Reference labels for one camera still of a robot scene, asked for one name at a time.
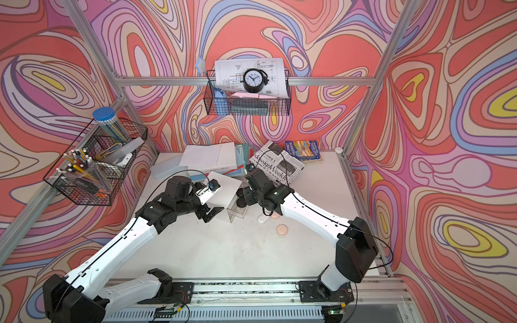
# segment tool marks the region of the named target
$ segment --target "clock face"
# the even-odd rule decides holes
[[[262,83],[262,74],[257,71],[250,71],[244,77],[244,82],[249,86],[259,86]]]

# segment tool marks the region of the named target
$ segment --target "white book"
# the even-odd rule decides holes
[[[189,170],[198,170],[205,174],[234,170],[237,168],[235,143],[210,146],[188,145],[181,156],[179,166],[186,166]],[[198,175],[198,173],[189,172],[189,175]]]

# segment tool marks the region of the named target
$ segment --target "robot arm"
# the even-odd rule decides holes
[[[57,323],[101,322],[105,316],[139,301],[168,297],[172,279],[158,269],[127,283],[103,287],[138,249],[178,216],[195,212],[198,219],[210,221],[222,208],[210,210],[206,202],[219,187],[214,179],[207,186],[193,184],[183,176],[170,179],[165,192],[138,210],[135,218],[95,255],[65,277],[52,275],[45,281],[43,299],[47,318]]]
[[[336,260],[318,277],[317,292],[327,298],[349,281],[360,283],[378,254],[367,223],[361,218],[352,221],[329,213],[285,185],[275,187],[262,170],[249,170],[246,181],[250,187],[244,190],[248,205],[258,203],[271,213],[293,218],[335,247]]]

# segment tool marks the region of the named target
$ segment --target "wire basket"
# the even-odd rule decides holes
[[[264,99],[260,96],[259,98],[232,97],[234,92],[215,89],[210,83],[212,82],[207,82],[203,97],[208,115],[288,116],[291,112],[291,88],[289,87],[289,71],[287,69],[285,70],[285,86],[289,96],[288,99]]]
[[[120,122],[126,128],[131,139],[141,137],[144,141],[147,139],[147,128],[143,125],[136,124],[128,119],[120,118]],[[110,137],[101,127],[97,127],[91,138],[83,145],[82,148],[87,149],[87,153],[95,157],[98,153],[115,144],[114,138]],[[69,151],[72,145],[68,146],[66,151]],[[61,194],[66,196],[77,205],[97,205],[97,206],[111,206],[113,199],[117,196],[120,187],[124,183],[124,179],[128,174],[131,166],[142,148],[140,145],[132,152],[132,157],[124,167],[111,165],[103,162],[96,162],[100,171],[109,181],[113,190],[109,193],[93,191],[85,187],[79,187],[74,184],[69,184],[66,180],[58,176],[55,181],[51,181],[49,174],[54,173],[56,165],[60,158],[52,165],[50,170],[45,174],[43,180],[55,187]]]

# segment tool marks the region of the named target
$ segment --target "blue lid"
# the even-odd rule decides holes
[[[103,106],[95,110],[93,116],[97,121],[106,121],[115,116],[115,111],[109,106]]]

